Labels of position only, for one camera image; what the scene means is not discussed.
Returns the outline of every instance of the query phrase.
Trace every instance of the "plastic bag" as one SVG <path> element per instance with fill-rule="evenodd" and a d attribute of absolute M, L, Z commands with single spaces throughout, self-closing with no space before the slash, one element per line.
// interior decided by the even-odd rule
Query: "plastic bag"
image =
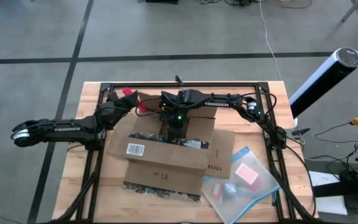
<path fill-rule="evenodd" d="M 205 175 L 202 192 L 225 224 L 237 221 L 257 202 L 280 189 L 248 147 L 233 155 L 230 178 Z"/>

